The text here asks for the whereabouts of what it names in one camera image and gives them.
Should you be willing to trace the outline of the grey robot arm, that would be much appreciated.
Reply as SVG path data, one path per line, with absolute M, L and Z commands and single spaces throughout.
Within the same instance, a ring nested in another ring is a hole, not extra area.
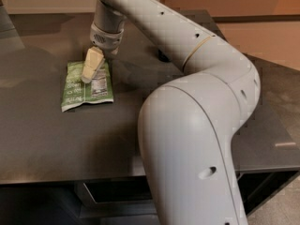
M 93 43 L 115 50 L 129 19 L 183 72 L 143 103 L 142 163 L 161 225 L 248 225 L 232 139 L 255 110 L 257 69 L 224 39 L 157 0 L 97 0 Z

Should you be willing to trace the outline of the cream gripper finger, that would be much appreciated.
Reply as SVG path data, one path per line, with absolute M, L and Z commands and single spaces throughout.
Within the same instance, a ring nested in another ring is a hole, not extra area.
M 104 64 L 105 58 L 103 51 L 98 47 L 88 50 L 82 69 L 82 81 L 90 83 L 96 76 L 98 70 Z

